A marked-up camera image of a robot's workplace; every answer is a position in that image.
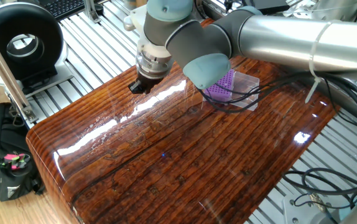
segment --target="purple object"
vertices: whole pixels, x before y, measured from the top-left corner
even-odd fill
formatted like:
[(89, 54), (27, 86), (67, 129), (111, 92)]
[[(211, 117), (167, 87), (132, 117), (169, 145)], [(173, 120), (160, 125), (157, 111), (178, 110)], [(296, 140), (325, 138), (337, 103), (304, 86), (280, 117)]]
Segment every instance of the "purple object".
[[(218, 80), (217, 84), (232, 90), (234, 87), (234, 72), (235, 70), (231, 69), (227, 75), (225, 75), (221, 80)], [(232, 93), (214, 84), (205, 90), (205, 94), (212, 97), (214, 100), (229, 101), (231, 100)]]

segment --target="clear plastic container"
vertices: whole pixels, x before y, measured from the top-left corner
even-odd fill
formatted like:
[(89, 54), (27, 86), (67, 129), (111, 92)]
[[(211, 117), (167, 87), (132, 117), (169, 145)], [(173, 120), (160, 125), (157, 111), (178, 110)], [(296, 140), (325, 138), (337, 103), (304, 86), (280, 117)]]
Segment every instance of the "clear plastic container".
[[(238, 91), (241, 93), (247, 93), (251, 91), (253, 88), (259, 86), (260, 79), (256, 77), (252, 77), (247, 74), (243, 74), (241, 72), (235, 72), (234, 73), (234, 87), (233, 91)], [(232, 99), (237, 99), (241, 97), (239, 94), (232, 94)], [(232, 105), (238, 106), (240, 108), (244, 108), (248, 104), (252, 103), (253, 101), (257, 100), (259, 98), (259, 95), (253, 95), (249, 98), (246, 98), (243, 101), (237, 102), (237, 103), (232, 103)], [(248, 110), (254, 111), (257, 108), (257, 104), (253, 105), (250, 107)]]

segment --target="glossy wooden surface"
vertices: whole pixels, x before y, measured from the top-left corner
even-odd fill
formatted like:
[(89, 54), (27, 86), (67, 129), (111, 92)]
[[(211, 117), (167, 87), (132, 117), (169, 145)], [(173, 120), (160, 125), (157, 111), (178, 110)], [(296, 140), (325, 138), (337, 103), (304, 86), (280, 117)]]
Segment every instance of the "glossy wooden surface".
[[(276, 65), (234, 58), (266, 83)], [(73, 222), (243, 223), (333, 117), (292, 85), (254, 111), (224, 114), (174, 65), (149, 95), (131, 68), (33, 127), (27, 142), (58, 209)]]

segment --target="black cable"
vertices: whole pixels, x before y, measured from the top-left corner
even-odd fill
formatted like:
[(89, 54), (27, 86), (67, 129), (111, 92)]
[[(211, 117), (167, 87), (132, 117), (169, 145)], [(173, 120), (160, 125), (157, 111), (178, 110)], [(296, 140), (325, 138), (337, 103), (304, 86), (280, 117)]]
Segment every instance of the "black cable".
[(338, 222), (336, 222), (336, 220), (333, 218), (332, 214), (327, 211), (327, 217), (332, 221), (333, 224), (339, 224)]
[[(340, 116), (342, 119), (344, 119), (346, 122), (349, 122), (355, 126), (357, 126), (357, 122), (353, 121), (352, 119), (346, 119), (339, 111), (337, 111), (336, 107), (335, 107), (335, 103), (333, 101), (332, 98), (332, 93), (331, 93), (331, 89), (329, 84), (332, 83), (335, 86), (337, 86), (339, 89), (343, 90), (351, 99), (353, 99), (353, 101), (357, 104), (357, 86), (354, 83), (349, 82), (348, 80), (345, 80), (344, 78), (340, 78), (337, 77), (335, 75), (332, 75), (330, 73), (323, 73), (323, 72), (317, 72), (316, 73), (319, 77), (321, 77), (322, 79), (325, 80), (325, 83), (327, 84), (327, 88), (328, 88), (328, 94), (329, 94), (329, 99), (333, 105), (334, 110), (336, 111), (336, 113), (338, 114), (338, 116)], [(209, 104), (211, 104), (216, 110), (219, 111), (223, 111), (225, 113), (240, 113), (244, 110), (247, 110), (248, 108), (252, 107), (253, 105), (255, 105), (256, 103), (260, 102), (261, 100), (263, 100), (265, 97), (267, 97), (269, 94), (271, 94), (273, 91), (282, 88), (283, 86), (289, 85), (291, 83), (297, 82), (297, 81), (301, 81), (303, 79), (309, 79), (309, 78), (313, 78), (313, 76), (311, 76), (310, 72), (299, 72), (299, 73), (295, 73), (292, 75), (289, 75), (288, 77), (282, 77), (282, 78), (278, 78), (277, 80), (274, 80), (272, 82), (269, 82), (266, 85), (262, 85), (262, 86), (257, 86), (255, 88), (253, 88), (252, 90), (248, 91), (247, 93), (241, 93), (238, 91), (232, 91), (229, 90), (219, 84), (216, 84), (218, 87), (226, 90), (226, 91), (230, 91), (232, 93), (235, 94), (239, 94), (240, 97), (237, 99), (233, 99), (233, 100), (229, 100), (229, 101), (217, 101), (214, 100), (212, 97), (206, 95), (204, 92), (202, 92), (201, 90), (200, 93), (203, 95), (203, 97), (207, 100), (207, 102), (209, 102)], [(235, 102), (239, 102), (242, 100), (245, 100), (246, 98), (249, 98), (251, 96), (254, 95), (259, 95), (259, 98), (255, 101), (253, 101), (252, 103), (248, 104), (247, 106), (245, 106), (244, 108), (241, 108), (240, 110), (226, 110), (223, 108), (220, 108), (219, 106), (215, 105), (214, 103), (224, 103), (224, 104), (228, 104), (228, 103), (235, 103)], [(356, 185), (356, 187), (353, 187), (352, 189), (341, 189), (339, 188), (337, 185), (335, 185), (333, 182), (327, 180), (326, 178), (323, 177), (319, 177), (318, 175), (312, 174), (312, 172), (328, 172), (330, 174), (336, 175), (339, 178), (346, 180), (348, 182), (351, 182), (353, 184)], [(287, 175), (291, 175), (291, 174), (295, 174), (295, 175), (301, 175), (302, 177), (302, 183), (297, 183), (293, 180), (290, 180)], [(315, 189), (313, 187), (309, 187), (306, 183), (306, 178), (314, 178), (314, 179), (318, 179), (319, 181), (322, 181), (326, 184), (328, 184), (330, 187), (332, 187), (334, 190), (321, 190), (321, 189)], [(314, 168), (314, 169), (310, 169), (306, 172), (301, 172), (301, 171), (289, 171), (286, 172), (283, 175), (283, 179), (285, 181), (287, 181), (288, 183), (292, 184), (295, 187), (298, 187), (300, 189), (304, 189), (306, 190), (309, 194), (312, 193), (317, 193), (317, 194), (322, 194), (322, 195), (341, 195), (344, 198), (347, 199), (347, 201), (349, 202), (349, 205), (344, 206), (344, 207), (332, 207), (332, 206), (328, 206), (325, 205), (323, 203), (317, 203), (317, 202), (312, 202), (312, 203), (317, 203), (320, 205), (323, 205), (327, 208), (336, 208), (336, 209), (341, 209), (341, 208), (353, 208), (355, 206), (355, 204), (357, 203), (357, 180), (352, 179), (351, 177), (348, 177), (345, 174), (342, 174), (340, 172), (331, 170), (331, 169), (326, 169), (326, 168)], [(295, 206), (302, 206), (305, 205), (306, 203), (309, 202), (305, 202), (302, 203), (300, 205), (295, 205)]]
[(351, 205), (346, 205), (346, 206), (342, 206), (342, 207), (334, 207), (334, 206), (327, 205), (327, 204), (320, 203), (320, 202), (313, 202), (313, 201), (311, 201), (311, 200), (306, 201), (306, 202), (303, 202), (303, 203), (301, 203), (300, 205), (297, 205), (296, 202), (297, 202), (300, 198), (302, 198), (302, 197), (304, 197), (304, 196), (306, 196), (306, 195), (308, 195), (308, 194), (302, 194), (302, 195), (298, 196), (298, 197), (294, 200), (293, 205), (294, 205), (295, 207), (300, 207), (300, 206), (303, 206), (303, 205), (308, 205), (309, 203), (314, 203), (314, 204), (322, 205), (322, 206), (324, 206), (324, 207), (332, 208), (332, 209), (344, 209), (344, 208), (350, 208), (350, 207), (351, 207)]
[(328, 80), (327, 80), (326, 78), (324, 78), (324, 80), (325, 80), (325, 83), (327, 84), (328, 96), (329, 96), (330, 103), (332, 104), (333, 109), (335, 110), (336, 114), (337, 114), (341, 119), (345, 120), (346, 122), (349, 122), (350, 124), (357, 126), (357, 122), (355, 122), (355, 121), (352, 120), (351, 118), (349, 118), (349, 119), (345, 118), (345, 117), (343, 116), (343, 114), (342, 114), (340, 111), (338, 111), (338, 110), (336, 109), (335, 102), (333, 101), (333, 98), (332, 98), (332, 93), (331, 93), (331, 90), (330, 90), (329, 82), (328, 82)]

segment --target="wooden board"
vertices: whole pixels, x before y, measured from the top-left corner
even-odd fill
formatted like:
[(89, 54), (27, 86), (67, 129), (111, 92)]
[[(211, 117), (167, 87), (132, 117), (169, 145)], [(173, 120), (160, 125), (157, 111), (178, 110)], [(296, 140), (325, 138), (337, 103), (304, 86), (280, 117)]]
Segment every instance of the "wooden board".
[[(277, 66), (233, 67), (277, 78)], [(127, 88), (131, 68), (41, 122), (27, 136), (61, 211), (84, 223), (243, 223), (333, 117), (328, 100), (287, 87), (254, 111), (202, 103), (174, 65), (149, 95)]]

